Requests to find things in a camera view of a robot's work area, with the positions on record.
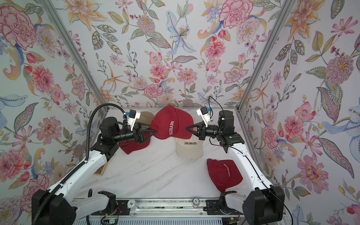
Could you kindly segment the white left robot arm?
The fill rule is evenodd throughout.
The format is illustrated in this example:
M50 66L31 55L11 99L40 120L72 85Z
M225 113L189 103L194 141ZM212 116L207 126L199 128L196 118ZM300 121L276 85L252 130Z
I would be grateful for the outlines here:
M86 157L63 179L48 190L38 190L31 200L32 224L72 225L95 212L114 213L118 209L116 195L99 191L91 197L75 201L75 194L88 179L105 165L119 149L119 143L145 143L155 131L144 123L118 122L115 117L105 118L99 126L97 142Z

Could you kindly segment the cream Colorado baseball cap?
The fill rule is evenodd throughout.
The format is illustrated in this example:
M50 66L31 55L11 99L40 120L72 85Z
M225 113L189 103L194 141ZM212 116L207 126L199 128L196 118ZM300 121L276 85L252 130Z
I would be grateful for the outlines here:
M184 159L199 159L203 156L203 140L192 135L190 139L175 138L176 154Z

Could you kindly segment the maroon Colorado cap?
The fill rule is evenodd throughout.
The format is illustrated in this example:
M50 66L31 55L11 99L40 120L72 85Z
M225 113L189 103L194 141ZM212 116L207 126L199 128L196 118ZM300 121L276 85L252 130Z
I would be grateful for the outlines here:
M193 117L189 113L166 106L154 116L150 129L156 131L154 136L160 140L170 137L188 140L192 134L186 130L186 127L193 124Z

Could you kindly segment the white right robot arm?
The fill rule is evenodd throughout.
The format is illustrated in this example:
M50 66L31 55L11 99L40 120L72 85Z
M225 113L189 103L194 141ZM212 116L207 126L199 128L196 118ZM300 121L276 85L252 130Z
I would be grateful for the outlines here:
M252 159L247 146L235 131L232 111L222 110L218 122L211 125L211 110L197 110L202 122L186 130L204 141L216 139L229 160L207 159L209 177L220 191L219 207L224 214L238 211L250 225L266 225L281 221L284 213L285 193L268 181Z

